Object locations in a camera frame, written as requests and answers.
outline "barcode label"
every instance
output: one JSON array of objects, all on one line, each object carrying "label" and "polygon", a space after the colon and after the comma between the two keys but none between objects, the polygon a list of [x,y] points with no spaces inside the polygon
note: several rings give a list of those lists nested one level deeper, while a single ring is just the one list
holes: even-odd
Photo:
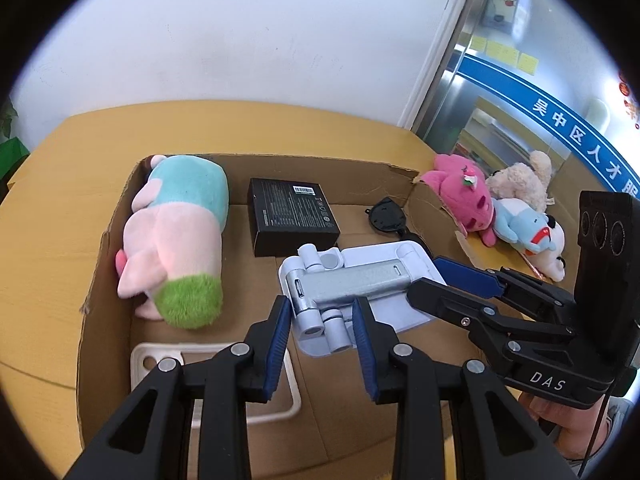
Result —
[{"label": "barcode label", "polygon": [[314,191],[314,189],[312,187],[303,187],[303,186],[294,186],[293,187],[293,191],[295,191],[296,193],[302,193],[305,195],[315,195],[316,192]]}]

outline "person's wrist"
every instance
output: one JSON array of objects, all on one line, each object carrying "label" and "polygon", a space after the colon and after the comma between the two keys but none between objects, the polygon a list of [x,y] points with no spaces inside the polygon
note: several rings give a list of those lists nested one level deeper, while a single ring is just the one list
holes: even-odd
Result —
[{"label": "person's wrist", "polygon": [[[593,449],[591,449],[590,456],[593,456],[595,453],[597,453],[598,450],[606,442],[609,435],[609,427],[610,420],[605,417],[600,427],[598,428],[598,434],[593,444]],[[591,431],[575,431],[569,430],[567,428],[562,428],[558,439],[556,440],[556,448],[558,449],[560,454],[567,460],[582,460],[585,453],[587,453],[587,448],[589,447],[589,441],[591,440],[592,433],[593,428],[591,428]]]}]

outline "beige fluffy plush toy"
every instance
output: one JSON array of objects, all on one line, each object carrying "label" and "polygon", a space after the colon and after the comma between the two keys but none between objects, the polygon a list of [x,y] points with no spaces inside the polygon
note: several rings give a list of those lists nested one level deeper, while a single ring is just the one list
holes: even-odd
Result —
[{"label": "beige fluffy plush toy", "polygon": [[529,155],[531,167],[516,162],[504,170],[492,174],[486,184],[496,198],[519,198],[533,210],[543,213],[547,205],[554,203],[547,197],[546,188],[551,182],[551,159],[546,153],[533,151]]}]

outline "blue stripe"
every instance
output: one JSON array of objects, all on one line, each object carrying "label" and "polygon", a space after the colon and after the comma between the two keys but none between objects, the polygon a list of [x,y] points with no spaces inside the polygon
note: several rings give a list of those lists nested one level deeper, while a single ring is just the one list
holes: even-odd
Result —
[{"label": "blue stripe", "polygon": [[553,96],[508,70],[471,54],[464,55],[458,75],[507,101],[540,124],[575,153],[608,189],[632,195],[638,193],[640,178],[618,150],[580,115]]}]

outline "blue gripper pad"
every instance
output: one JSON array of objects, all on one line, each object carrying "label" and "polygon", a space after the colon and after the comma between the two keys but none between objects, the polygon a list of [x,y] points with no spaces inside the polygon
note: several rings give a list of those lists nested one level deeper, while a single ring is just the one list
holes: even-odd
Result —
[{"label": "blue gripper pad", "polygon": [[449,286],[464,290],[480,298],[500,297],[504,287],[495,276],[485,270],[467,267],[444,256],[437,257],[433,264]]}]

